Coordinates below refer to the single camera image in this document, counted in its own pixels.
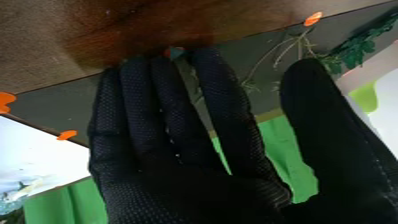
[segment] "green background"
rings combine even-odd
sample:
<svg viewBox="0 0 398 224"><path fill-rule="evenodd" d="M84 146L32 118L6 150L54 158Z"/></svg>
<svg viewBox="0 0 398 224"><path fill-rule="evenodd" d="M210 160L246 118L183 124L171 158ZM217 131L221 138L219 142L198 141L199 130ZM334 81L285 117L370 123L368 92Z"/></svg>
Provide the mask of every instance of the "green background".
<svg viewBox="0 0 398 224"><path fill-rule="evenodd" d="M260 123L258 126L267 145L267 155L281 178L292 187L294 202L299 203L317 194L317 178L311 168L302 162L295 134L286 117L278 117ZM221 152L217 138L214 139L214 144ZM105 204L91 178L29 199L25 203L25 218L29 224L107 223Z"/></svg>

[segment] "white wall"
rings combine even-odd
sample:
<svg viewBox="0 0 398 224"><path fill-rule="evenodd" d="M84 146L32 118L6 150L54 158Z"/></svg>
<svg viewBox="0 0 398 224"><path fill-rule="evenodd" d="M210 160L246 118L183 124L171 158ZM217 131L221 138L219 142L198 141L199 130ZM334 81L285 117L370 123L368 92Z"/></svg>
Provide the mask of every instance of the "white wall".
<svg viewBox="0 0 398 224"><path fill-rule="evenodd" d="M384 143L398 157L398 69L379 79L375 84L379 108L370 113Z"/></svg>
<svg viewBox="0 0 398 224"><path fill-rule="evenodd" d="M41 186L31 195L89 176L89 149L0 116L0 194L20 181Z"/></svg>

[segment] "leaf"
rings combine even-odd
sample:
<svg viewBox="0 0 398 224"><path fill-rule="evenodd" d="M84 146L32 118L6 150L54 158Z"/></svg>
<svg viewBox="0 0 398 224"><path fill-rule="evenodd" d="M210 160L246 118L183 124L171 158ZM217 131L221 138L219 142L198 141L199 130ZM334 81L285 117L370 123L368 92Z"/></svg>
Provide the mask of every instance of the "leaf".
<svg viewBox="0 0 398 224"><path fill-rule="evenodd" d="M329 69L331 69L333 75L343 73L342 64L331 63L329 64Z"/></svg>
<svg viewBox="0 0 398 224"><path fill-rule="evenodd" d="M317 12L317 13L308 17L306 22L304 22L304 26L313 26L315 23L318 23L322 16L324 16L324 13L322 13L322 12Z"/></svg>
<svg viewBox="0 0 398 224"><path fill-rule="evenodd" d="M363 43L363 51L366 53L373 53L375 52L375 42L370 40Z"/></svg>
<svg viewBox="0 0 398 224"><path fill-rule="evenodd" d="M343 57L345 66L349 69L358 67L358 59L354 52Z"/></svg>

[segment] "wooden board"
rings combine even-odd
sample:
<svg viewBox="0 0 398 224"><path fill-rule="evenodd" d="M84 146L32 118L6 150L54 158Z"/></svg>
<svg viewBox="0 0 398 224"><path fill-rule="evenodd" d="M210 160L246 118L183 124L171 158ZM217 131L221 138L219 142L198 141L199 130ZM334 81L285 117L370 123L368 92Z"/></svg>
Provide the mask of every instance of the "wooden board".
<svg viewBox="0 0 398 224"><path fill-rule="evenodd" d="M0 91L93 75L166 46L219 43L389 0L0 0Z"/></svg>

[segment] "green fabric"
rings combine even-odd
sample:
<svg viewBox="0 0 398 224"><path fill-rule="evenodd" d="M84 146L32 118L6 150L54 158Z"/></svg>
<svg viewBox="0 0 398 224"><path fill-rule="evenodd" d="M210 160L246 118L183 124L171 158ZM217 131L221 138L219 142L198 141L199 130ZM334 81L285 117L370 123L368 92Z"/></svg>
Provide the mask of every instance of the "green fabric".
<svg viewBox="0 0 398 224"><path fill-rule="evenodd" d="M350 97L366 113L372 113L379 107L375 83L377 81L350 92Z"/></svg>
<svg viewBox="0 0 398 224"><path fill-rule="evenodd" d="M260 125L267 145L267 155L278 167L285 182L294 189L294 202L317 194L317 178L302 162L295 134L286 117L281 116ZM221 152L219 139L214 139ZM107 223L105 205L93 179L47 192L25 204L27 224L102 224Z"/></svg>

